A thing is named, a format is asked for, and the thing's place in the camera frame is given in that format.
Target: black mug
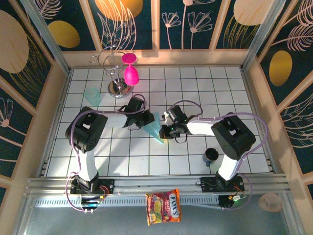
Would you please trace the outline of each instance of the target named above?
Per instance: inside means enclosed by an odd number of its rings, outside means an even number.
[[[205,151],[202,159],[205,162],[206,166],[210,166],[210,164],[214,163],[218,157],[219,157],[219,153],[215,148],[208,148]]]

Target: metal pole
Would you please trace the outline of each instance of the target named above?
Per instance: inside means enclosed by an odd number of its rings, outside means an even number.
[[[242,64],[242,71],[243,73],[246,73],[249,69],[252,61],[254,60],[256,53],[260,49],[262,43],[267,38],[268,33],[270,29],[275,24],[275,21],[277,19],[277,15],[279,11],[284,7],[286,0],[275,0],[273,1],[272,6],[270,7],[270,10],[268,11],[268,14],[264,20],[264,22],[259,27],[258,31],[256,32],[251,45],[248,49],[248,52],[246,54],[246,57],[244,58],[244,62]]]
[[[62,70],[69,74],[69,66],[65,61],[65,58],[62,55],[62,52],[59,46],[55,43],[54,38],[48,29],[48,26],[35,4],[33,0],[21,0],[23,7],[25,8],[26,12],[28,13],[29,17],[33,21],[35,27],[40,32],[42,38],[44,39],[45,43],[49,47],[51,53],[55,57],[56,61],[59,63]]]

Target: snack bag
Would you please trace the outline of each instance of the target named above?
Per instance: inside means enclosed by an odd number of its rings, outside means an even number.
[[[146,193],[146,198],[148,226],[181,221],[178,188],[169,192]]]

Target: flower drawing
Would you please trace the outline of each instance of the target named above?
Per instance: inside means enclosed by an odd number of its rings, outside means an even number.
[[[20,132],[10,126],[10,119],[11,119],[12,113],[13,113],[13,101],[10,99],[7,99],[7,101],[5,102],[4,99],[0,97],[0,128],[10,128],[11,130],[17,133],[26,136],[26,134],[24,134],[23,132]],[[18,147],[22,147],[22,144],[9,140],[1,135],[0,135],[0,140],[14,144]],[[0,159],[0,161],[16,162],[16,160],[7,160],[7,159]]]
[[[170,34],[169,34],[169,28],[181,25],[181,21],[179,20],[179,16],[178,16],[177,12],[176,13],[171,12],[168,15],[165,12],[162,14],[162,19],[163,19],[163,22],[164,22],[164,24],[166,26],[166,30],[167,30],[168,44],[170,46],[170,49],[172,49]]]
[[[199,12],[195,17],[195,12],[188,13],[188,23],[191,32],[191,43],[190,48],[192,49],[192,41],[194,33],[209,31],[213,28],[210,18],[211,12],[203,13]]]
[[[182,29],[181,29],[181,49],[184,49],[184,26],[185,26],[185,17],[186,17],[186,9],[191,5],[201,5],[201,4],[209,4],[215,2],[215,0],[182,0],[185,5],[184,13],[182,17]]]

